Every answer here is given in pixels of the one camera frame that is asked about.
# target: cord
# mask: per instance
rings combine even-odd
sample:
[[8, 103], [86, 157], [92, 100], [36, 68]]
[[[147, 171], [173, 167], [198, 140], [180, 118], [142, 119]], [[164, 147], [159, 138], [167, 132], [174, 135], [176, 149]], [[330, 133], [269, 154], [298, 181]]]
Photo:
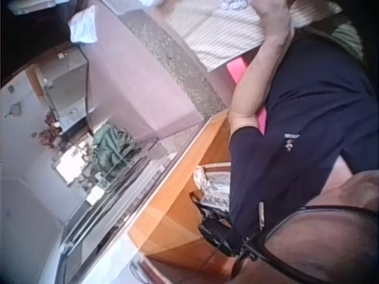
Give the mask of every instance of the cord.
[[224, 241], [226, 240], [226, 238], [230, 235], [230, 233], [232, 232], [232, 229], [233, 229], [233, 226], [230, 227], [229, 231], [225, 234], [225, 236], [221, 239], [220, 243], [218, 244], [218, 246], [216, 247], [216, 249], [212, 252], [212, 254], [202, 263], [201, 266], [199, 266], [198, 269], [196, 269], [194, 272], [192, 272], [189, 276], [183, 278], [182, 280], [179, 280], [177, 282], [174, 282], [174, 284], [183, 284], [184, 282], [186, 281], [189, 281], [189, 280], [193, 280], [193, 279], [196, 279], [197, 277], [199, 277], [197, 275], [197, 273], [199, 273], [200, 271], [203, 270], [203, 268], [205, 268], [205, 266], [209, 263], [209, 261], [216, 255], [216, 253], [218, 251], [220, 251], [220, 247], [221, 245], [224, 243]]
[[134, 261], [131, 261], [129, 263], [129, 269], [130, 269], [130, 272], [131, 274], [133, 275], [133, 277], [140, 283], [142, 284], [149, 284], [147, 282], [145, 282], [141, 276], [138, 274], [138, 268], [137, 268], [137, 264], [134, 262]]

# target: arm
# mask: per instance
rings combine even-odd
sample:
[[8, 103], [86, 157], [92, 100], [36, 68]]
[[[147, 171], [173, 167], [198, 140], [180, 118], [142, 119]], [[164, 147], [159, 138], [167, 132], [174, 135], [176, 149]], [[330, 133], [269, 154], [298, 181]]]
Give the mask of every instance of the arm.
[[244, 126], [258, 127], [257, 112], [264, 104], [272, 78], [293, 38], [285, 0], [253, 0], [266, 39], [237, 84], [229, 112], [230, 134]]

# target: logo on shirt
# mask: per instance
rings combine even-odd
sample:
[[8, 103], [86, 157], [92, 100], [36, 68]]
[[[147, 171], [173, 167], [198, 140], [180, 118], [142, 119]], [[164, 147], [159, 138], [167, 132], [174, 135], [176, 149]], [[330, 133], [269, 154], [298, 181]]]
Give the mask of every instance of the logo on shirt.
[[295, 139], [298, 139], [299, 137], [299, 134], [284, 134], [284, 138], [286, 139], [285, 148], [288, 152], [292, 150], [292, 148], [294, 147], [293, 142], [295, 141]]

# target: striped fabric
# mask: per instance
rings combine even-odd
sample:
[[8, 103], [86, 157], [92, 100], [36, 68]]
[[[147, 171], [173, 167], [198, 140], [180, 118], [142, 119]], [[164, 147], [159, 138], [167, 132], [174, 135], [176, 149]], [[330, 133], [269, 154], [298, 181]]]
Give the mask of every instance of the striped fabric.
[[[219, 0], [165, 0], [159, 7], [209, 72], [264, 40], [259, 17], [250, 6], [234, 11], [222, 10], [219, 5]], [[330, 2], [296, 0], [291, 15], [295, 27], [304, 27], [340, 11]]]

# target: green towel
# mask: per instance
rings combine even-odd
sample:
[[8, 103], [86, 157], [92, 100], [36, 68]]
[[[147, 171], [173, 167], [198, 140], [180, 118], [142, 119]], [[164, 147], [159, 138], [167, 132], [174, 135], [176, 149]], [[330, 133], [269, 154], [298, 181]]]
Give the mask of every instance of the green towel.
[[92, 165], [111, 182], [131, 166], [132, 158], [140, 151], [141, 147], [129, 133], [112, 124], [104, 124], [94, 134]]

